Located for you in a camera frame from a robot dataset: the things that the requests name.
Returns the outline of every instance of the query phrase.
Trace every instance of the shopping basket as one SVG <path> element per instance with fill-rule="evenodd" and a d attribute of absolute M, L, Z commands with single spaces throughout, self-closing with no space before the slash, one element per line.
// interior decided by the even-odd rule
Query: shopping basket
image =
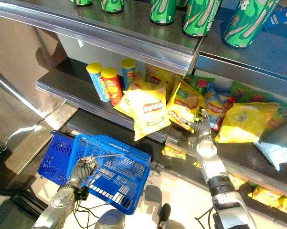
<path fill-rule="evenodd" d="M 64 164 L 65 180 L 80 158 L 91 155 L 96 157 L 98 166 L 83 185 L 88 186 L 91 194 L 106 203 L 125 214 L 133 214 L 149 175 L 150 155 L 105 135 L 80 134 L 74 139 L 67 169 Z M 43 176 L 57 181 L 54 176 Z"/>

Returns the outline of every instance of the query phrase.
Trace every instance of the shelf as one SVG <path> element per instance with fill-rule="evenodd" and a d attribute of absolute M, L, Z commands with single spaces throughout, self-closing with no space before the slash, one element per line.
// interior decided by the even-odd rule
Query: shelf
<path fill-rule="evenodd" d="M 261 31 L 247 49 L 224 44 L 226 27 L 227 21 L 213 22 L 198 48 L 195 68 L 287 97 L 287 25 L 273 33 Z"/>
<path fill-rule="evenodd" d="M 64 34 L 122 55 L 185 75 L 193 68 L 199 39 L 182 33 L 183 11 L 160 26 L 149 19 L 150 3 L 125 1 L 125 10 L 108 14 L 100 1 L 76 7 L 68 0 L 0 0 L 0 16 Z"/>
<path fill-rule="evenodd" d="M 134 142 L 134 131 L 122 128 L 104 118 L 79 109 L 67 122 L 67 127 L 86 135 L 107 135 L 151 155 L 153 165 L 158 163 L 164 145 L 144 137 Z"/>
<path fill-rule="evenodd" d="M 188 137 L 190 132 L 173 125 L 166 145 L 193 156 Z M 216 143 L 216 147 L 228 172 L 287 196 L 287 163 L 281 164 L 278 172 L 252 143 Z"/>
<path fill-rule="evenodd" d="M 36 88 L 133 130 L 134 121 L 132 118 L 115 110 L 110 102 L 100 101 L 86 71 L 86 66 L 87 64 L 83 62 L 67 58 L 37 80 Z M 148 137 L 163 143 L 169 130 L 170 126 L 154 132 Z"/>

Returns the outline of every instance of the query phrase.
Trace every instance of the cable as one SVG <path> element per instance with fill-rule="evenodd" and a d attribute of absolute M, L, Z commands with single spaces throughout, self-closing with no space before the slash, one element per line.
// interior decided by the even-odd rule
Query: cable
<path fill-rule="evenodd" d="M 89 211 L 89 212 L 91 213 L 91 215 L 93 215 L 94 217 L 96 217 L 96 218 L 98 218 L 98 219 L 100 218 L 100 217 L 96 216 L 89 208 L 83 207 L 83 206 L 81 206 L 81 205 L 79 205 L 79 207 L 86 209 L 86 210 Z"/>
<path fill-rule="evenodd" d="M 100 207 L 100 206 L 103 206 L 103 205 L 106 205 L 106 204 L 101 204 L 101 205 L 98 205 L 98 206 L 95 206 L 95 207 L 92 207 L 92 208 L 88 208 L 88 209 L 94 209 L 94 208 L 97 208 L 97 207 Z"/>
<path fill-rule="evenodd" d="M 209 229 L 211 229 L 211 227 L 210 227 L 210 215 L 211 215 L 212 210 L 213 210 L 213 207 L 210 209 L 210 211 L 208 213 L 208 227 L 209 227 Z"/>
<path fill-rule="evenodd" d="M 194 217 L 198 222 L 199 222 L 199 224 L 201 225 L 201 227 L 203 228 L 203 229 L 205 229 L 205 227 L 203 226 L 203 224 L 200 222 L 200 219 L 204 216 L 204 215 L 206 215 L 207 213 L 209 213 L 208 214 L 208 226 L 209 226 L 209 229 L 211 229 L 210 228 L 210 215 L 211 215 L 211 211 L 213 210 L 213 207 L 212 208 L 210 208 L 209 210 L 207 210 L 204 214 L 202 214 L 200 217 Z"/>

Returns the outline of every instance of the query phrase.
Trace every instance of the lay's chip bag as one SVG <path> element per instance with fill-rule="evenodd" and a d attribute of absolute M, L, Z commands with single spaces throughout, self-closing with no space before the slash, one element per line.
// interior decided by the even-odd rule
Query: lay's chip bag
<path fill-rule="evenodd" d="M 173 92 L 168 102 L 170 120 L 194 133 L 194 130 L 184 124 L 181 119 L 194 122 L 200 106 L 205 107 L 204 97 L 182 79 L 176 78 Z"/>
<path fill-rule="evenodd" d="M 209 115 L 211 128 L 218 130 L 226 112 L 232 108 L 236 97 L 230 93 L 218 93 L 211 83 L 205 89 L 206 111 Z"/>
<path fill-rule="evenodd" d="M 227 111 L 216 142 L 257 142 L 279 108 L 278 103 L 234 104 Z"/>
<path fill-rule="evenodd" d="M 154 84 L 165 83 L 168 98 L 172 92 L 176 77 L 181 77 L 181 75 L 150 64 L 146 64 L 146 82 Z"/>
<path fill-rule="evenodd" d="M 164 85 L 155 90 L 124 91 L 134 119 L 135 141 L 171 124 Z"/>

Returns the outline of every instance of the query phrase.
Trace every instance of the soda can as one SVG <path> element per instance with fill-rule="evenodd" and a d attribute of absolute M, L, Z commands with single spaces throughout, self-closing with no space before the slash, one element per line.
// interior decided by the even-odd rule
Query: soda can
<path fill-rule="evenodd" d="M 100 100 L 108 102 L 110 98 L 103 76 L 101 75 L 102 68 L 103 67 L 100 63 L 90 63 L 86 67 Z"/>
<path fill-rule="evenodd" d="M 209 33 L 222 0 L 188 0 L 183 31 L 191 37 Z"/>
<path fill-rule="evenodd" d="M 92 4 L 91 0 L 70 0 L 76 6 L 88 6 Z"/>
<path fill-rule="evenodd" d="M 185 7 L 187 5 L 188 0 L 176 0 L 177 7 Z"/>
<path fill-rule="evenodd" d="M 224 41 L 234 48 L 250 46 L 277 3 L 278 0 L 240 0 Z"/>
<path fill-rule="evenodd" d="M 176 12 L 175 0 L 151 0 L 149 17 L 152 22 L 167 25 L 174 22 Z"/>
<path fill-rule="evenodd" d="M 124 0 L 100 0 L 102 10 L 106 13 L 119 13 L 124 10 Z"/>

